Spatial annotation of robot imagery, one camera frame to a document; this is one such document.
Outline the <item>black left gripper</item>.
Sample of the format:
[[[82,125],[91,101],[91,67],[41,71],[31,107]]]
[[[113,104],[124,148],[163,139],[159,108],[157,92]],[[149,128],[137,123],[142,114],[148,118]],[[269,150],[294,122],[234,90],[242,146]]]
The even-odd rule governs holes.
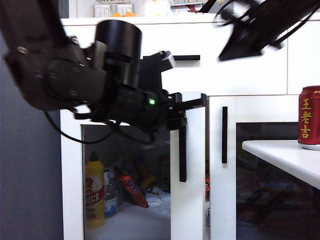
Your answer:
[[[146,89],[143,91],[143,105],[139,113],[139,128],[145,133],[180,130],[187,125],[187,118],[180,110],[191,110],[207,106],[207,95],[182,101],[180,93],[169,93],[165,89]]]

